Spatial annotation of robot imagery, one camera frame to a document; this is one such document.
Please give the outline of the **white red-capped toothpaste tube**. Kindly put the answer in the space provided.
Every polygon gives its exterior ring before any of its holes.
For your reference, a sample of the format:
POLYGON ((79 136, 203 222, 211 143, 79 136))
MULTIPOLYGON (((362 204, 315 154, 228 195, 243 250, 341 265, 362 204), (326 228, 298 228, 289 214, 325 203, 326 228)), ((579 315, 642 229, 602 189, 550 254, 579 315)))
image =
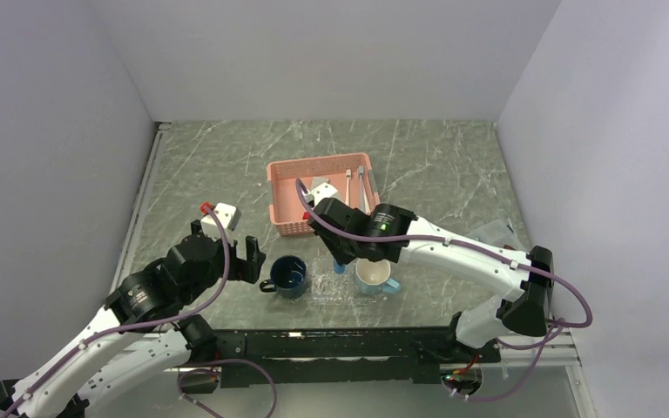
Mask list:
POLYGON ((310 188, 314 189, 314 188, 318 187, 319 185, 325 184, 325 183, 328 183, 328 182, 329 182, 329 179, 327 179, 327 178, 313 177, 310 188))

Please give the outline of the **pink perforated plastic basket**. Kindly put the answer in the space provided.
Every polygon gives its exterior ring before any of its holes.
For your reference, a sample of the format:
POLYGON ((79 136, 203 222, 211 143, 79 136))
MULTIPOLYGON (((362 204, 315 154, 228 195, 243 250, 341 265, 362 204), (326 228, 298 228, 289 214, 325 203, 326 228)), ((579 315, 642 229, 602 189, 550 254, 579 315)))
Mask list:
POLYGON ((271 222, 282 236, 309 234, 304 206, 298 199, 296 180, 300 179, 308 191, 313 177, 329 179, 336 187, 344 202, 346 170, 352 171, 350 184, 350 206, 360 208, 360 182, 358 167, 365 167, 365 184, 369 209, 381 203, 376 190, 375 177, 369 156, 364 152, 338 154, 312 158, 299 158, 272 162, 267 166, 267 180, 273 193, 273 203, 269 206, 271 222))

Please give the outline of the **dark blue mug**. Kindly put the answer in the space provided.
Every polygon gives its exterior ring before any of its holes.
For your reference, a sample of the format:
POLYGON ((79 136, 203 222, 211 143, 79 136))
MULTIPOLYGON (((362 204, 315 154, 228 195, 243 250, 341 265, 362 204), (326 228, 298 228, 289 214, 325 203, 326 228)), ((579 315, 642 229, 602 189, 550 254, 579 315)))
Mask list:
POLYGON ((271 266, 269 278, 259 284, 263 293, 277 293, 284 299, 301 297, 307 286, 307 267, 293 255, 279 257, 271 266))

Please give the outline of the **clear plastic toothbrush case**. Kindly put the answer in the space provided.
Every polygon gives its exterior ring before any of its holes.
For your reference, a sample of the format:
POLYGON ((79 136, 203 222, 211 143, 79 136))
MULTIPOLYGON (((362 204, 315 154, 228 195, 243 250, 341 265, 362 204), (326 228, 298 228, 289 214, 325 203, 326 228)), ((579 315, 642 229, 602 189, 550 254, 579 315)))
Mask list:
POLYGON ((466 237, 490 246, 526 252, 509 219, 494 219, 470 231, 466 237))

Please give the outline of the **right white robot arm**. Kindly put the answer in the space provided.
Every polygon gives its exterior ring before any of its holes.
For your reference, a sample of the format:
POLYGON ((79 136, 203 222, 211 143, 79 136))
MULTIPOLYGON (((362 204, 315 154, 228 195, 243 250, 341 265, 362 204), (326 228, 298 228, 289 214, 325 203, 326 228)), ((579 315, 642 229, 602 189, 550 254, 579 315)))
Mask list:
POLYGON ((455 361, 466 361, 478 348, 509 332, 543 337, 549 330, 551 281, 544 249, 525 253, 490 246, 441 228, 424 217, 389 204, 371 213, 325 198, 305 207, 307 223, 335 260, 386 260, 439 267, 492 292, 492 297, 451 321, 445 349, 455 361))

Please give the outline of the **blue toothpaste tube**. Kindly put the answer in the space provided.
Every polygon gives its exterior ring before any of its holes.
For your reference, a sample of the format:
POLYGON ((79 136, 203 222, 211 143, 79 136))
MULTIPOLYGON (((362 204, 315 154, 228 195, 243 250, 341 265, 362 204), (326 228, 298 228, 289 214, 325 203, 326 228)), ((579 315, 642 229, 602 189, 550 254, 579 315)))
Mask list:
POLYGON ((344 274, 347 269, 346 264, 342 264, 337 260, 333 260, 333 270, 336 274, 344 274))

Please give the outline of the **clear textured oval tray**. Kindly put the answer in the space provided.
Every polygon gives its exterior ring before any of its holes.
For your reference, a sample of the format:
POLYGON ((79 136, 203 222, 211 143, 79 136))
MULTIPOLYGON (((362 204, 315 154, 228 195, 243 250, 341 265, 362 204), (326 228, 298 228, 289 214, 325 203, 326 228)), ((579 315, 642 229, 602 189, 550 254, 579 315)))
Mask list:
POLYGON ((317 258, 309 266, 307 291, 304 299, 315 305, 357 306, 374 304, 383 299, 377 294, 365 294, 357 284, 355 263, 344 266, 342 273, 335 270, 331 256, 317 258))

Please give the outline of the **light blue mug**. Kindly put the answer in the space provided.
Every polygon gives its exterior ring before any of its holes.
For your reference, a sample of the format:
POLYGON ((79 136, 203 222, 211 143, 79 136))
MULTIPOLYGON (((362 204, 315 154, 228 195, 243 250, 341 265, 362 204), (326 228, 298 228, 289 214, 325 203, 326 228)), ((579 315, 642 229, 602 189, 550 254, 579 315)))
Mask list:
POLYGON ((391 277, 392 267, 388 260, 369 261, 359 259, 355 263, 355 284, 360 293, 399 293, 401 285, 391 277))

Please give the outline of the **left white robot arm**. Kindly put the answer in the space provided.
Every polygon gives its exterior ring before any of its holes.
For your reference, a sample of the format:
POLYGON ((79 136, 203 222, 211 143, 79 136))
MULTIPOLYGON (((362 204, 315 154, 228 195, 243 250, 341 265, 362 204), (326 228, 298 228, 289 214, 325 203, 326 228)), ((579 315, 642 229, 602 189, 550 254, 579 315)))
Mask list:
POLYGON ((255 237, 236 255, 229 227, 208 234, 199 220, 166 256, 125 277, 89 324, 38 370, 0 381, 0 410, 15 417, 86 417, 154 374, 218 358, 217 337, 195 311, 210 287, 254 284, 267 256, 255 237))

